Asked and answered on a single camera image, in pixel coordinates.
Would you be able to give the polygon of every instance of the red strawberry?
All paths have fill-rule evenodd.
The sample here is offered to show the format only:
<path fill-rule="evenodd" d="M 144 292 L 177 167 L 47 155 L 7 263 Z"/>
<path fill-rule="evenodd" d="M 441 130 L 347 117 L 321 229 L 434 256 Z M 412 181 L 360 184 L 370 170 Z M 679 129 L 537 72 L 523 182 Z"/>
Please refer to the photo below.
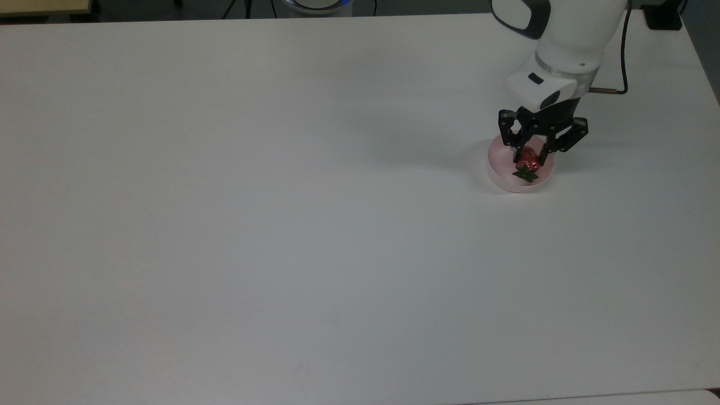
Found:
<path fill-rule="evenodd" d="M 520 160 L 515 167 L 518 168 L 518 171 L 513 173 L 514 176 L 520 177 L 528 183 L 532 183 L 538 179 L 538 175 L 535 174 L 535 172 L 540 169 L 540 158 L 532 148 L 525 146 L 520 153 Z"/>
<path fill-rule="evenodd" d="M 538 154 L 528 146 L 523 147 L 523 151 L 520 153 L 520 160 L 515 165 L 518 169 L 523 166 L 527 166 L 530 170 L 540 169 L 540 158 Z"/>

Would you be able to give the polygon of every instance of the white table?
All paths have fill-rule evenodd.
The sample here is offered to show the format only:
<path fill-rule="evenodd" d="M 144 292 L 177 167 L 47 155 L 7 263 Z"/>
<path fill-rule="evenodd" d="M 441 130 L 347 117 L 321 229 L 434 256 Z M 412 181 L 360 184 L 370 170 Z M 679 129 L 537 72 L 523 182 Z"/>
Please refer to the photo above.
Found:
<path fill-rule="evenodd" d="M 0 27 L 0 403 L 720 386 L 720 108 L 636 17 L 531 195 L 490 15 Z"/>

